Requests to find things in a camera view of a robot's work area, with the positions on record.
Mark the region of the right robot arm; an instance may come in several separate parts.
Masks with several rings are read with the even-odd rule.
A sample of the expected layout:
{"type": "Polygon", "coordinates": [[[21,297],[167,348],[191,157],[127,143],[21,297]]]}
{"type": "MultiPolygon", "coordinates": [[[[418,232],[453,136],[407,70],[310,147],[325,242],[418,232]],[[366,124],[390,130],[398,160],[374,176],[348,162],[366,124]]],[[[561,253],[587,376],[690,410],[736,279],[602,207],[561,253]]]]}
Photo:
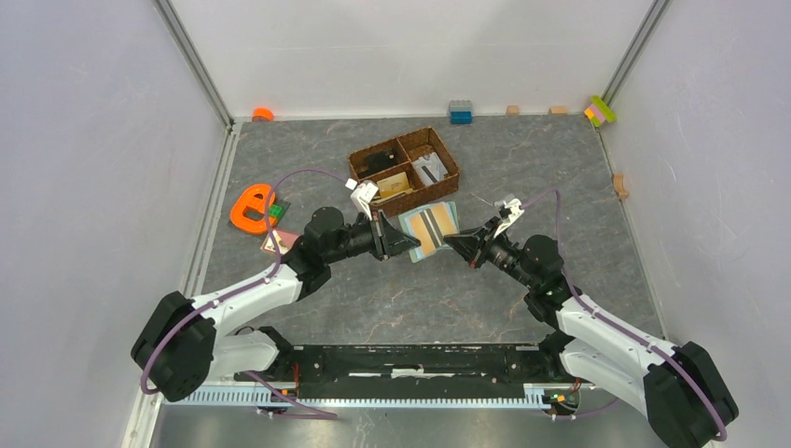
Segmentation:
{"type": "Polygon", "coordinates": [[[531,236],[524,245],[499,232],[499,218],[445,243],[471,267],[490,263],[527,287],[531,314],[554,328],[556,345],[538,357],[551,381],[569,374],[633,407],[669,447],[723,441],[739,408],[710,354],[699,344],[677,345],[628,324],[572,285],[558,242],[531,236]]]}

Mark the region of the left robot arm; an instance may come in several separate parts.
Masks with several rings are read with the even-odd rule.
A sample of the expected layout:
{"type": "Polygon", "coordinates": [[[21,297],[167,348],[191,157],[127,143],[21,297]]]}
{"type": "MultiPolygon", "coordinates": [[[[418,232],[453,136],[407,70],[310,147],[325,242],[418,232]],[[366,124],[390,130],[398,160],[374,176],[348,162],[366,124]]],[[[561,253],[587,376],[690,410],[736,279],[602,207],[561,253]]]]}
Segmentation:
{"type": "Polygon", "coordinates": [[[142,391],[178,401],[208,379],[237,372],[284,379],[293,368],[288,350],[262,330],[233,330],[307,298],[330,279],[335,262],[365,253],[386,260],[420,244],[378,212],[347,223],[334,207],[317,209],[280,262],[216,292],[188,298],[174,291],[160,299],[131,350],[142,391]]]}

